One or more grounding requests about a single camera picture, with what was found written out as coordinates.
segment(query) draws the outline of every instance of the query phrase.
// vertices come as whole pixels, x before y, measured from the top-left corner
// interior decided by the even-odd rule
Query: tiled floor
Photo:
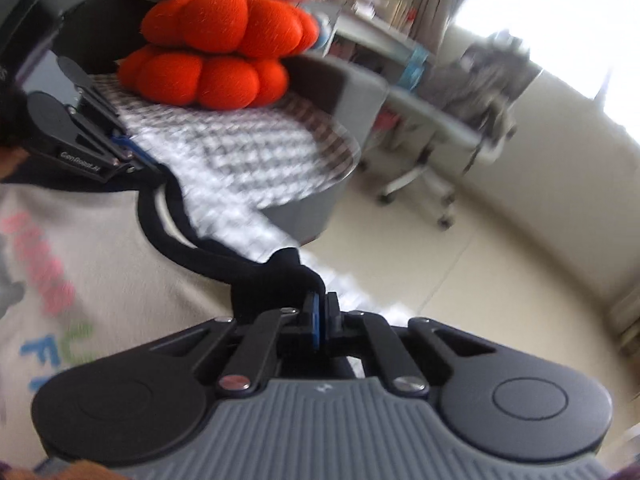
[[[306,248],[350,273],[383,306],[400,301],[415,315],[597,378],[614,401],[606,443],[636,423],[630,404],[636,389],[583,290],[526,237],[468,197],[459,198],[456,224],[446,232],[426,211],[421,182],[391,205],[377,204],[385,178],[375,168],[357,173],[327,231]]]

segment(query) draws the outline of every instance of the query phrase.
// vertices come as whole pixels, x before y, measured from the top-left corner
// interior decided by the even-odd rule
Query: black plastic mount
[[[139,170],[153,178],[152,166],[117,142],[126,130],[91,78],[50,50],[83,2],[20,0],[0,27],[0,144],[101,182]]]
[[[222,401],[260,396],[274,378],[353,380],[345,356],[492,456],[557,462],[596,450],[606,434],[609,395],[574,370],[431,319],[392,327],[378,314],[340,312],[335,294],[319,313],[309,299],[250,325],[216,318],[61,373],[33,401],[42,443],[64,460],[148,462],[196,438]]]

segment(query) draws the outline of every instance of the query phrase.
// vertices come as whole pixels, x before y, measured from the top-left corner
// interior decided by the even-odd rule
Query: window
[[[481,36],[508,28],[640,141],[640,0],[468,0],[455,23]]]

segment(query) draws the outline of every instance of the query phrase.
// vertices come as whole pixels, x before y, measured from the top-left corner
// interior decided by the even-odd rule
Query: orange pumpkin pillow
[[[277,59],[204,56],[153,45],[129,54],[120,64],[118,79],[156,103],[198,103],[212,110],[269,105],[289,86],[289,75]]]
[[[283,0],[163,0],[146,14],[142,35],[159,46],[210,54],[238,51],[270,59],[300,54],[318,39],[315,20]]]

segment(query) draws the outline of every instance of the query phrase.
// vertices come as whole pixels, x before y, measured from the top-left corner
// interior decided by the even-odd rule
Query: round black pad
[[[55,454],[123,466],[176,447],[206,407],[202,386],[179,358],[125,352],[52,378],[31,415]]]
[[[455,359],[439,409],[472,446],[519,462],[595,450],[612,413],[609,394],[596,381],[504,347]]]
[[[545,420],[566,408],[560,386],[542,379],[511,379],[494,390],[494,403],[507,415],[522,420]]]

